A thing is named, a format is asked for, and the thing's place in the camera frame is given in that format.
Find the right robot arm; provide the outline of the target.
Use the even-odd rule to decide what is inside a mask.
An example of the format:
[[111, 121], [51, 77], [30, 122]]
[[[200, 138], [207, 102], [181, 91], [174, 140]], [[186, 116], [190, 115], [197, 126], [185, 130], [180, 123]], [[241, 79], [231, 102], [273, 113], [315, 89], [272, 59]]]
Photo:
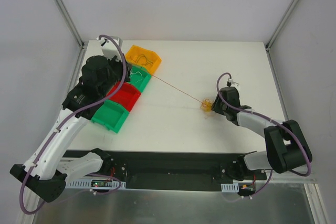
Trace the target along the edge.
[[241, 105], [239, 92], [233, 86], [217, 89], [212, 111], [265, 140], [265, 151], [239, 157], [236, 173], [240, 178], [248, 179], [255, 170], [262, 169], [278, 174], [292, 172], [302, 177], [311, 174], [312, 153], [297, 121], [277, 121]]

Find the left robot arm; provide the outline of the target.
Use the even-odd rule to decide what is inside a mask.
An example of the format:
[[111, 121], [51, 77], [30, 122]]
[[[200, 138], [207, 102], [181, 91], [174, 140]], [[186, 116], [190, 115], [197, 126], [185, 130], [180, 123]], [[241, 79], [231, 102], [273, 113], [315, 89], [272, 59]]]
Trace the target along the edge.
[[103, 106], [106, 100], [130, 81], [132, 65], [124, 54], [108, 58], [89, 57], [82, 67], [79, 82], [67, 94], [59, 118], [33, 155], [23, 164], [15, 164], [10, 174], [21, 182], [19, 203], [24, 207], [25, 188], [29, 188], [44, 202], [57, 199], [65, 186], [85, 175], [97, 173], [106, 176], [111, 170], [111, 157], [95, 148], [84, 157], [60, 164], [66, 150]]

